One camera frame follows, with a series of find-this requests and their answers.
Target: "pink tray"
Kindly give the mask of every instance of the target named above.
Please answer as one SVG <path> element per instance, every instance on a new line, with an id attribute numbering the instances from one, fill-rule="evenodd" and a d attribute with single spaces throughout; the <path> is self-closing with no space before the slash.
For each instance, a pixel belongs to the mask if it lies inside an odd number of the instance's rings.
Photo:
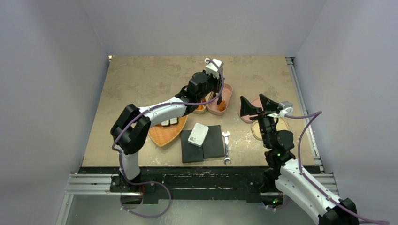
<path id="1" fill-rule="evenodd" d="M 261 100 L 260 100 L 260 98 L 256 98 L 255 100 L 253 100 L 253 101 L 251 102 L 251 104 L 252 104 L 253 106 L 255 106 L 255 107 L 258 107 L 258 108 L 261 108 L 261 109 L 262 109 L 262 105 L 261 105 Z M 247 115 L 247 116 L 241 116 L 240 118 L 241 118 L 244 122 L 246 122 L 246 123 L 253 123 L 254 120 L 250 120 L 250 117 L 252 117 L 252 116 Z"/>
<path id="2" fill-rule="evenodd" d="M 228 103 L 230 102 L 230 99 L 232 96 L 232 90 L 233 89 L 232 89 L 231 85 L 224 83 L 224 89 L 222 90 L 222 93 L 221 93 L 222 99 L 223 99 L 223 101 L 225 101 L 225 110 L 224 111 L 220 112 L 220 110 L 218 110 L 217 100 L 207 104 L 207 110 L 209 110 L 209 112 L 214 115 L 218 115 L 218 116 L 223 115 L 225 113 L 225 111 L 227 111 Z"/>

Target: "wrench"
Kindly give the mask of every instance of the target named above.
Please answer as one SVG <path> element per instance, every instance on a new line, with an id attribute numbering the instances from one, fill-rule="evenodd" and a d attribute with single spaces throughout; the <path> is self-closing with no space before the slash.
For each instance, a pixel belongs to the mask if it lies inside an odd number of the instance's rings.
<path id="1" fill-rule="evenodd" d="M 224 142 L 225 142 L 225 159 L 224 159 L 224 164 L 227 165 L 227 162 L 231 164 L 231 160 L 228 156 L 228 137 L 230 136 L 229 131 L 223 132 L 222 135 L 224 136 Z"/>

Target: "wooden tabletop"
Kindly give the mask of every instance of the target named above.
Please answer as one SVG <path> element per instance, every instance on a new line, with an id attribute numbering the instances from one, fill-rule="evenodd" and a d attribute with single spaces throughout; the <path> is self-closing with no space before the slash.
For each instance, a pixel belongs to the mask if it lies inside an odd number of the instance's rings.
<path id="1" fill-rule="evenodd" d="M 231 165 L 267 165 L 262 141 L 253 137 L 251 124 L 238 116 L 241 95 L 249 101 L 264 94 L 281 102 L 290 101 L 295 116 L 302 115 L 299 100 L 286 59 L 283 56 L 116 56 L 113 57 L 99 100 L 97 113 L 90 133 L 82 166 L 119 166 L 117 153 L 111 150 L 113 142 L 110 129 L 126 105 L 137 107 L 154 105 L 169 100 L 188 84 L 195 72 L 204 69 L 204 59 L 217 58 L 224 62 L 225 83 L 233 87 L 226 113 L 216 116 L 189 114 L 184 129 L 192 129 L 195 123 L 221 125 L 230 132 Z M 303 120 L 286 119 L 297 144 L 304 128 Z M 314 165 L 314 158 L 307 136 L 302 141 L 302 162 Z M 158 147 L 150 137 L 139 152 L 140 166 L 222 166 L 223 158 L 205 159 L 201 163 L 183 164 L 180 138 Z"/>

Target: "white wall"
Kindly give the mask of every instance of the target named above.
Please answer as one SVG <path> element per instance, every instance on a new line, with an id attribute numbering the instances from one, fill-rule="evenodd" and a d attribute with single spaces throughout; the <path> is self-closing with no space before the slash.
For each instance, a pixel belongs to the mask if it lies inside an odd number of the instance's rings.
<path id="1" fill-rule="evenodd" d="M 398 1 L 329 0 L 294 60 L 322 162 L 361 215 L 398 224 Z"/>
<path id="2" fill-rule="evenodd" d="M 55 224 L 107 55 L 79 0 L 1 1 L 0 53 L 0 220 Z"/>
<path id="3" fill-rule="evenodd" d="M 109 55 L 295 56 L 326 0 L 82 0 Z"/>

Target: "black mat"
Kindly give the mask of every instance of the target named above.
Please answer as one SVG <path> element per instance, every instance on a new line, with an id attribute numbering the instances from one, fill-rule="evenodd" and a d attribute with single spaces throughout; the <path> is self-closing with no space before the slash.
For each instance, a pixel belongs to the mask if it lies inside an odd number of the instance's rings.
<path id="1" fill-rule="evenodd" d="M 224 157 L 224 142 L 221 126 L 209 126 L 202 147 L 188 142 L 192 130 L 181 131 L 181 152 L 183 163 L 203 162 L 205 158 Z"/>

